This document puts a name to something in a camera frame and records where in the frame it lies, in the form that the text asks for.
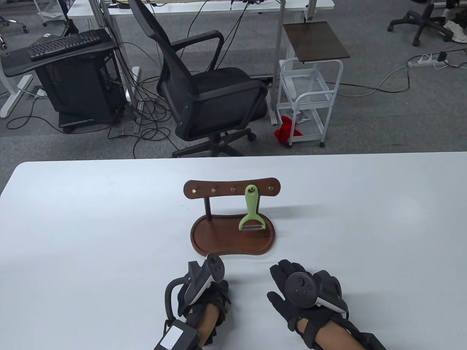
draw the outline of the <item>vr controller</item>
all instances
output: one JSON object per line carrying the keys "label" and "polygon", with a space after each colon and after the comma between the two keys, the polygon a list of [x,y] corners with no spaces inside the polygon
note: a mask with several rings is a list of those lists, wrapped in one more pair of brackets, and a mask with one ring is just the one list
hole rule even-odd
{"label": "vr controller", "polygon": [[299,308],[324,306],[339,314],[346,314],[348,306],[342,300],[340,283],[327,271],[321,270],[314,275],[295,272],[285,282],[285,295]]}
{"label": "vr controller", "polygon": [[167,285],[164,296],[167,320],[164,325],[164,335],[154,350],[193,350],[197,348],[200,341],[198,331],[174,317],[172,291],[176,286],[188,284],[185,304],[193,305],[212,282],[220,283],[223,281],[224,273],[224,263],[219,255],[208,254],[202,266],[199,266],[196,261],[190,261],[188,273]]}

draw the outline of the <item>red cloth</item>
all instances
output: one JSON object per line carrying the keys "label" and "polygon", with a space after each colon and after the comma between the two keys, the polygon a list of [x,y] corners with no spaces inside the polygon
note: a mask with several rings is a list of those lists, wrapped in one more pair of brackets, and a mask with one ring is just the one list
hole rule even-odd
{"label": "red cloth", "polygon": [[[285,116],[281,116],[281,119],[282,119],[282,126],[279,130],[274,131],[274,135],[277,137],[281,145],[285,145],[286,143],[288,143],[288,140],[290,137],[290,131],[292,130],[292,119],[287,118]],[[303,134],[299,132],[297,129],[294,129],[293,135],[302,136]]]}

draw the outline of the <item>computer tower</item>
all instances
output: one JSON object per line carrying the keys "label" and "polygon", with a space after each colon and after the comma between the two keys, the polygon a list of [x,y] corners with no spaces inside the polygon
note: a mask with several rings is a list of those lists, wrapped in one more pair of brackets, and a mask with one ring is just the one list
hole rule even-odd
{"label": "computer tower", "polygon": [[59,112],[58,126],[113,124],[125,104],[125,92],[113,50],[65,58],[35,69]]}

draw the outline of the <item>wooden stand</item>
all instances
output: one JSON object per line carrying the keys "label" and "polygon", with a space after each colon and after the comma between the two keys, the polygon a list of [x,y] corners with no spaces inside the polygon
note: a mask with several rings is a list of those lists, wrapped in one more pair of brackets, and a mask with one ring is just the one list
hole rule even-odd
{"label": "wooden stand", "polygon": [[[277,196],[281,189],[280,182],[275,178],[239,182],[188,181],[185,184],[184,193],[187,198],[203,198],[205,202],[206,215],[196,220],[191,228],[191,244],[199,254],[261,255],[272,247],[275,238],[274,226],[263,214],[259,215],[266,223],[264,230],[240,231],[239,223],[246,214],[213,215],[211,213],[210,197],[244,196],[248,185],[255,185],[259,196]],[[247,224],[257,224],[257,222],[252,220]]]}

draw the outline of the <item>gray carpet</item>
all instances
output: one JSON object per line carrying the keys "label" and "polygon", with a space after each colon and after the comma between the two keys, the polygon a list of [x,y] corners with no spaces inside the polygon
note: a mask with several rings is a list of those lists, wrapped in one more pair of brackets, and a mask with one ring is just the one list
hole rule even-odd
{"label": "gray carpet", "polygon": [[[393,33],[386,31],[390,20],[401,18],[408,9],[422,11],[424,5],[408,0],[334,0],[332,11],[318,13],[316,20],[329,21],[334,31],[350,53],[344,61],[342,82],[376,86],[389,72],[405,64],[408,58],[423,53],[438,52],[446,47],[462,48],[462,45],[444,43],[434,32],[426,31],[422,45],[411,45],[415,28],[403,25]],[[10,49],[20,48],[37,40],[44,33],[59,34],[63,25],[42,26],[34,9],[1,10],[5,17],[27,23],[29,34],[21,28],[2,29]],[[200,15],[191,34],[218,29],[224,35],[237,20],[238,15]],[[250,74],[272,72],[277,14],[246,15],[235,37],[223,66],[237,66]],[[192,16],[160,18],[160,23],[171,40],[186,36]],[[88,29],[88,21],[75,21],[81,30]],[[119,20],[124,39],[140,45],[153,58],[157,51],[153,42],[144,36],[132,18]],[[130,61],[140,65],[143,77],[158,74],[159,68],[137,48],[127,47]],[[183,59],[191,70],[204,70],[214,50],[214,43],[203,43],[186,50]],[[450,55],[454,62],[463,62],[461,54]],[[246,139],[233,146],[245,155],[285,154],[347,154],[388,152],[440,152],[466,151],[467,127],[465,113],[465,81],[463,69],[434,70],[430,67],[410,70],[411,89],[405,93],[386,94],[376,92],[362,98],[338,97],[329,125],[326,147],[316,142],[294,144],[292,149],[280,146],[273,136],[274,127],[269,119],[252,123],[258,135],[255,142]],[[32,85],[39,84],[35,78]],[[383,86],[398,90],[406,86],[405,72],[394,74]],[[344,94],[360,94],[368,90],[342,86]],[[14,168],[24,161],[88,160],[132,158],[133,138],[107,140],[107,130],[83,135],[64,135],[50,128],[41,120],[31,120],[19,130],[7,130],[6,123],[12,118],[28,115],[32,100],[22,98],[17,108],[6,120],[0,120],[0,191]],[[34,115],[41,116],[57,125],[57,113],[48,100],[38,100]],[[163,123],[173,129],[173,121]],[[126,133],[132,132],[130,121],[124,125]],[[121,132],[121,126],[112,135]],[[171,140],[177,147],[189,145],[174,134]],[[167,141],[142,141],[137,145],[136,157],[169,157],[174,147]]]}

